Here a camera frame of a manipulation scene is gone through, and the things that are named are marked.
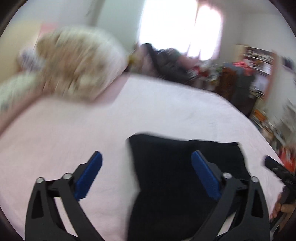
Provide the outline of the right hand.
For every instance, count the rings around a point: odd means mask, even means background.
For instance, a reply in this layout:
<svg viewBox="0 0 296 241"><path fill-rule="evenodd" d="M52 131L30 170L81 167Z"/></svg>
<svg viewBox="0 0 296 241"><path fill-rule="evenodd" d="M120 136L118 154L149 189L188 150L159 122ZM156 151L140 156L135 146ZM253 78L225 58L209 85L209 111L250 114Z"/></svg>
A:
<svg viewBox="0 0 296 241"><path fill-rule="evenodd" d="M280 193L278 195L277 202L275 203L273 211L270 215L270 220L273 220L274 218L276 218L277 215L279 214L279 212L281 211L282 213L284 213L286 215L283 222L287 222L289 220L289 218L291 217L293 211L295 210L295 202L293 202L291 204L281 204L280 203L281 195L282 195L282 193Z"/></svg>

